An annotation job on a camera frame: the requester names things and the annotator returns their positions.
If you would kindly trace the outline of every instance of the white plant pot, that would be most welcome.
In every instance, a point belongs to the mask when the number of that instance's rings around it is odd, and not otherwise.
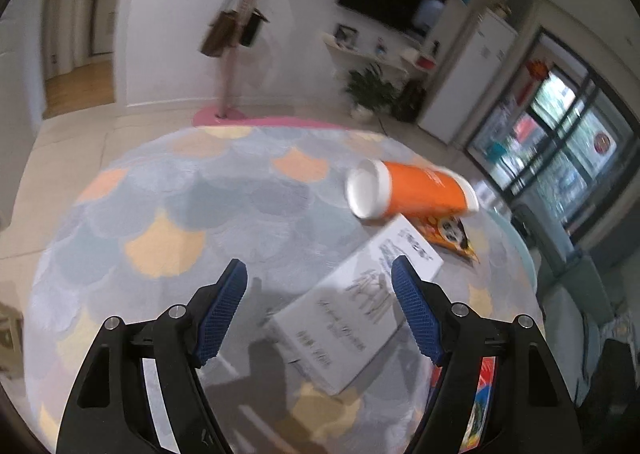
[[[373,110],[356,104],[351,108],[351,118],[356,122],[369,122],[373,118]]]

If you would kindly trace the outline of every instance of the blue rubber pad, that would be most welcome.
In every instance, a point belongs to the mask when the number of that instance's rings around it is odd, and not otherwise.
[[[231,324],[231,319],[238,309],[238,304],[240,304],[246,290],[246,266],[238,262],[238,265],[226,279],[223,279],[223,282],[218,296],[198,328],[198,344],[195,355],[203,365],[218,354],[222,340]]]
[[[444,355],[440,344],[440,322],[435,318],[400,257],[391,266],[391,284],[420,353],[438,364]]]

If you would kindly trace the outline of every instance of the round table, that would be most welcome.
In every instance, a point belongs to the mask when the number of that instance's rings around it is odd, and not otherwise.
[[[43,253],[25,325],[25,379],[50,447],[66,399],[107,317],[155,319],[215,282],[229,260],[249,286],[200,377],[235,452],[399,453],[415,431],[430,370],[406,325],[336,397],[286,364],[265,323],[357,250],[376,227],[349,211],[344,177],[363,157],[421,165],[375,133],[296,127],[199,127],[112,163],[79,196]],[[542,316],[520,256],[486,213],[464,219],[479,262],[438,249],[452,301],[511,321]],[[149,369],[152,407],[158,381]],[[154,412],[164,446],[166,415]]]

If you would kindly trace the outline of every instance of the black cable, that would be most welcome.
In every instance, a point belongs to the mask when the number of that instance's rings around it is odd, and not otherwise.
[[[380,129],[382,129],[382,132],[385,134],[385,137],[388,137],[389,133],[386,132],[385,126],[382,125],[382,117],[380,117],[380,115],[378,115],[378,122],[380,122]]]

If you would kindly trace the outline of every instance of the white book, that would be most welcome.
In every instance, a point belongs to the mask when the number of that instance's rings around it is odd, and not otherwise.
[[[398,215],[330,275],[271,319],[281,351],[327,394],[341,392],[404,322],[391,264],[406,256],[424,281],[442,258]]]

